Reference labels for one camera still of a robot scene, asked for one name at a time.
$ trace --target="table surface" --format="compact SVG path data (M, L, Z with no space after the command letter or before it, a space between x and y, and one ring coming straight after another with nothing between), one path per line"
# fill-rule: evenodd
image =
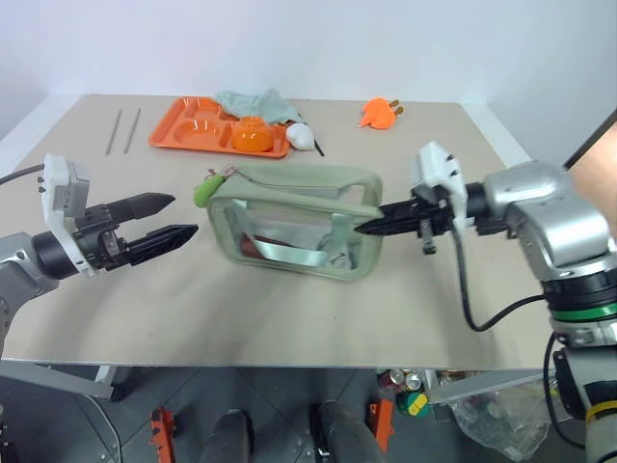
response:
M194 186L207 169L240 157L162 150L148 136L174 102L171 96L84 95L49 131L22 166L47 152L86 165L89 204L146 191L176 201L150 218L122 225L135 239L169 224L199 224L181 249L137 267L75 276L26 304L13 320L4 358L58 363L425 368L537 368L550 333L549 313L536 303L487 333L465 324L451 239L424 256L413 234L388 237L378 265L362 280L326 278L238 265L218 248ZM357 127L359 101L297 100L326 153L291 150L284 160L371 169L384 181L384 203L409 197L410 159L431 140L454 153L467 181L503 168L457 104L404 103L387 131ZM128 154L135 113L142 109ZM122 117L109 156L108 140ZM45 230L36 176L2 186L2 235ZM537 294L539 285L515 241L465 237L474 317L484 321L507 304Z

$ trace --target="orange compartment tray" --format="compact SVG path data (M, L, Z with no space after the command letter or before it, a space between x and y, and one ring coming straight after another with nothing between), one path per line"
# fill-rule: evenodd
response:
M286 127L270 125L274 145L266 151L237 150L231 145L231 131L238 118L227 114L211 98L184 96L167 111L165 117L150 134L148 142L154 147L182 150L218 151L281 158L289 150L285 138Z

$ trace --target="white ball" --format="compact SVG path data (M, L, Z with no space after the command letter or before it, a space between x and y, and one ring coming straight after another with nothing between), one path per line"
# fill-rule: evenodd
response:
M285 132L287 141L297 150L314 150L315 138L305 123L293 123Z

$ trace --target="orange bowl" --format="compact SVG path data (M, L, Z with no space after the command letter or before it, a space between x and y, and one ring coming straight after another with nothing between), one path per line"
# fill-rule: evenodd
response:
M267 151L274 145L272 128L262 118L240 118L231 130L231 145L242 151Z

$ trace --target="green zipper pull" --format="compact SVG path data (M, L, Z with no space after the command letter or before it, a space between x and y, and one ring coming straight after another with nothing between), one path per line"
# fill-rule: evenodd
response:
M193 203L195 203L197 207L207 207L210 197L216 193L216 190L219 189L219 186L221 186L224 181L225 177L220 174L214 174L213 176L208 177L195 189L195 193L193 194Z

